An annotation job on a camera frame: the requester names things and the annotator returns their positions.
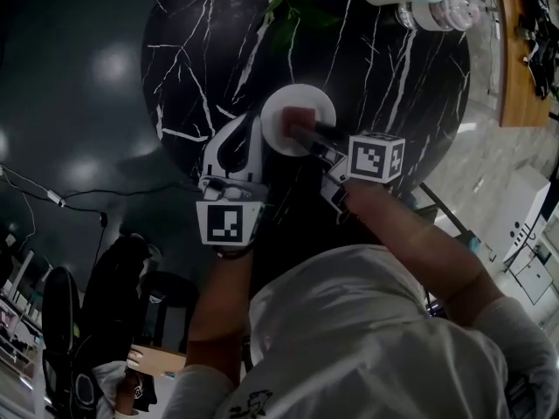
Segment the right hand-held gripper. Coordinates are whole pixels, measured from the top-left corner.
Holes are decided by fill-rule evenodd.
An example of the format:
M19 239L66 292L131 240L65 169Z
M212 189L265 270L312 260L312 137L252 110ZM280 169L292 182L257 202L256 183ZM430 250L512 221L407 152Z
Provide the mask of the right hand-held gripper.
M317 122L313 127L292 126L291 135L324 163L322 198L338 213L345 211L343 184L350 179L392 182L402 173L405 139L389 134L348 135L336 126Z

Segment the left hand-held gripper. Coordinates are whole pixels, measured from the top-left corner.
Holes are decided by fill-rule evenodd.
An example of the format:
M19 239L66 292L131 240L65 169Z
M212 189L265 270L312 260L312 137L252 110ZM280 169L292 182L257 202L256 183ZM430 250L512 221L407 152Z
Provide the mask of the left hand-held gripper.
M245 119L247 152L239 173L226 176L219 151ZM198 187L203 199L196 203L198 227L203 244L248 246L263 216L268 187L262 182L263 136L256 113L230 120L204 149L204 175Z

